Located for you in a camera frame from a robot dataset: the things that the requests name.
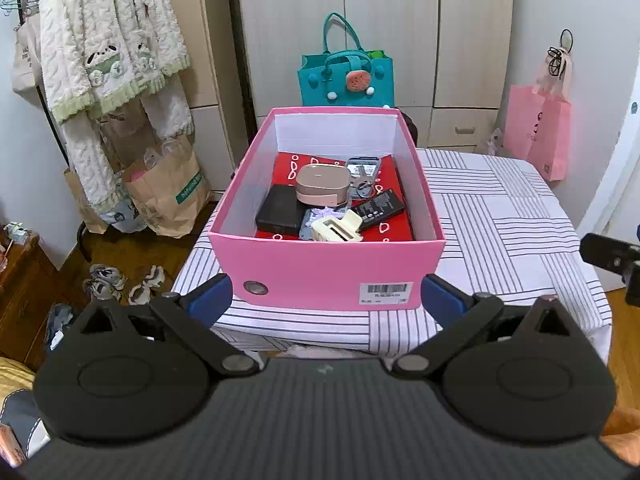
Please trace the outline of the black box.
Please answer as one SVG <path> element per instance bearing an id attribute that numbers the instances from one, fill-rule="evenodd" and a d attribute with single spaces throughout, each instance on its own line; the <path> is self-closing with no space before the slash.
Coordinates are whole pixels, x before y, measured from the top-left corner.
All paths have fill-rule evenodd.
<path id="1" fill-rule="evenodd" d="M 297 199 L 296 187 L 274 184 L 255 217 L 258 231 L 298 237 L 307 211 Z"/>

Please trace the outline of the black slim battery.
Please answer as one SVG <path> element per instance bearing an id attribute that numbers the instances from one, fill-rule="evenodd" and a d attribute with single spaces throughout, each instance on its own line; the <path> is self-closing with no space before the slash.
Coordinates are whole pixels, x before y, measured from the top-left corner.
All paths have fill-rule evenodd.
<path id="1" fill-rule="evenodd" d="M 387 222 L 405 211 L 404 202 L 390 188 L 350 208 L 360 219 L 359 231 Z"/>

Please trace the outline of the cream plastic clip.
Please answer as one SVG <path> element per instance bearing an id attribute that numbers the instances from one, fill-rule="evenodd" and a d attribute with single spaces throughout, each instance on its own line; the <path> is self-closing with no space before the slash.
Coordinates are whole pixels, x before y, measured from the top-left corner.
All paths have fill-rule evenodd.
<path id="1" fill-rule="evenodd" d="M 311 237 L 315 242 L 359 243 L 361 225 L 362 218 L 352 210 L 346 211 L 342 218 L 329 214 L 311 223 Z"/>

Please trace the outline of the pink storage box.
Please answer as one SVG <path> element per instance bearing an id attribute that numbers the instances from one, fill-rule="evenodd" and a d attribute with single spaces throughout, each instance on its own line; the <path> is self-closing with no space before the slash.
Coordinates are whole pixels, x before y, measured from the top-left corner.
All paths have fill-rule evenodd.
<path id="1" fill-rule="evenodd" d="M 393 157 L 412 227 L 410 242 L 327 243 L 256 237 L 255 217 L 281 153 Z M 208 232 L 235 296 L 258 306 L 316 310 L 414 309 L 446 237 L 416 146 L 399 110 L 272 110 L 235 171 Z"/>

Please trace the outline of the grey packaged card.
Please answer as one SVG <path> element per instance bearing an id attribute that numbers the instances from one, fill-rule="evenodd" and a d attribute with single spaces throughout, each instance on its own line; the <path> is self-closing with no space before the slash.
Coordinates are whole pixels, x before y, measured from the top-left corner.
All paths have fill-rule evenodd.
<path id="1" fill-rule="evenodd" d="M 350 174 L 349 195 L 353 200 L 367 200 L 375 193 L 375 180 L 380 172 L 379 157 L 359 156 L 347 161 Z"/>

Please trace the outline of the beige rounded case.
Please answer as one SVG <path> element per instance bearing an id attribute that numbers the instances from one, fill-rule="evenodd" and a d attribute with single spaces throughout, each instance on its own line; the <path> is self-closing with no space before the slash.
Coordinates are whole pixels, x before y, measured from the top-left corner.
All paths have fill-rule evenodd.
<path id="1" fill-rule="evenodd" d="M 349 200 L 350 173 L 345 166 L 309 164 L 295 180 L 296 198 L 306 206 L 341 207 Z"/>

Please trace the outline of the purple hair clip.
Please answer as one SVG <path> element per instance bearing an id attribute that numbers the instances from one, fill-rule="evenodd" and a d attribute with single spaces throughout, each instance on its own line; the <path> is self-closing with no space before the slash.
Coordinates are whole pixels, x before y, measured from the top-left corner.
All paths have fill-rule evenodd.
<path id="1" fill-rule="evenodd" d="M 324 207 L 324 208 L 307 209 L 304 214 L 302 225 L 300 226 L 298 237 L 301 240 L 311 240 L 312 239 L 311 226 L 315 221 L 319 219 L 324 219 L 326 217 L 335 217 L 337 219 L 341 219 L 344 217 L 344 214 L 346 214 L 345 207 L 340 207 L 340 208 Z"/>

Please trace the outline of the striped white tablecloth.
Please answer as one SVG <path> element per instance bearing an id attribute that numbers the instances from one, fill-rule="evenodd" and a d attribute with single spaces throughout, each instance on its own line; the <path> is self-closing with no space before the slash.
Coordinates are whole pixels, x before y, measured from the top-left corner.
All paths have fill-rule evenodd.
<path id="1" fill-rule="evenodd" d="M 463 290 L 491 292 L 530 306 L 557 296 L 602 359 L 612 339 L 612 311 L 558 199 L 532 165 L 504 157 L 418 151 L 446 245 L 437 275 Z M 424 308 L 338 312 L 253 306 L 235 299 L 214 327 L 250 351 L 292 344 L 396 356 L 440 327 Z"/>

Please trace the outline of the brown paper bag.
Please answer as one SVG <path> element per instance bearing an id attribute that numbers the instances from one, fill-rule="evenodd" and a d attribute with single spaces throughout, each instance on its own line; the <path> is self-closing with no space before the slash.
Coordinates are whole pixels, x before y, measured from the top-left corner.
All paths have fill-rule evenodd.
<path id="1" fill-rule="evenodd" d="M 88 202 L 75 171 L 64 172 L 82 221 L 89 232 L 108 228 L 122 233 L 151 229 L 159 236 L 180 238 L 192 232 L 210 189 L 192 143 L 179 136 L 163 144 L 151 159 L 139 159 L 124 170 L 116 186 L 116 203 L 97 212 Z"/>

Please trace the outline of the pink paper bag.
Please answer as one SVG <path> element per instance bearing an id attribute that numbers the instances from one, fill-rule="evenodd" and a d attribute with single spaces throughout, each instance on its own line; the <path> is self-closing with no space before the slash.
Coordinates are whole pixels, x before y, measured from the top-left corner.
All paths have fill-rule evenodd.
<path id="1" fill-rule="evenodd" d="M 565 178 L 570 159 L 572 69 L 570 52 L 551 47 L 534 83 L 509 91 L 504 147 L 548 182 Z"/>

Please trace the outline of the black suitcase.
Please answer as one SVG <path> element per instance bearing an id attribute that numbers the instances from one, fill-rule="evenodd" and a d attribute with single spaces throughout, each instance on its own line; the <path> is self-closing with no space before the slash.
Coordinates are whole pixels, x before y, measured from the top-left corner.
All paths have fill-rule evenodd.
<path id="1" fill-rule="evenodd" d="M 411 139 L 413 140 L 413 144 L 418 145 L 419 130 L 418 128 L 416 128 L 416 124 L 413 122 L 411 117 L 407 115 L 405 112 L 402 112 L 401 116 L 402 118 L 404 118 L 404 122 L 407 125 Z"/>

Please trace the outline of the teal felt handbag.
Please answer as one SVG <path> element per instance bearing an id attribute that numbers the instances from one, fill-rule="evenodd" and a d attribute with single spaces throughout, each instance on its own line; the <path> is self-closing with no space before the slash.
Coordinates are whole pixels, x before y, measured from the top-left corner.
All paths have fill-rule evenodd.
<path id="1" fill-rule="evenodd" d="M 353 49 L 332 52 L 328 32 L 340 22 L 354 40 Z M 395 106 L 393 59 L 383 50 L 364 50 L 356 30 L 342 14 L 332 12 L 323 23 L 323 52 L 302 56 L 297 71 L 303 106 Z"/>

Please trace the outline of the beige wardrobe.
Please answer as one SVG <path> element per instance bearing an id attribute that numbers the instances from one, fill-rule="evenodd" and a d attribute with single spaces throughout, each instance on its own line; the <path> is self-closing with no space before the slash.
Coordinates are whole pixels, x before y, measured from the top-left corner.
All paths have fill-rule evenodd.
<path id="1" fill-rule="evenodd" d="M 395 103 L 422 148 L 469 151 L 495 129 L 513 0 L 170 0 L 195 151 L 222 192 L 270 110 L 300 101 L 306 54 L 356 46 L 394 62 Z"/>

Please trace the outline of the cream knitted cardigan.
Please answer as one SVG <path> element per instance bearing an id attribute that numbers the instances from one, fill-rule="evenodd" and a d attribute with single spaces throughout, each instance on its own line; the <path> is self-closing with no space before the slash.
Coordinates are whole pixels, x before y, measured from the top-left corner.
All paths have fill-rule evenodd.
<path id="1" fill-rule="evenodd" d="M 39 0 L 39 10 L 49 110 L 89 204 L 108 214 L 124 194 L 96 121 L 140 101 L 160 140 L 190 136 L 186 42 L 170 0 Z"/>

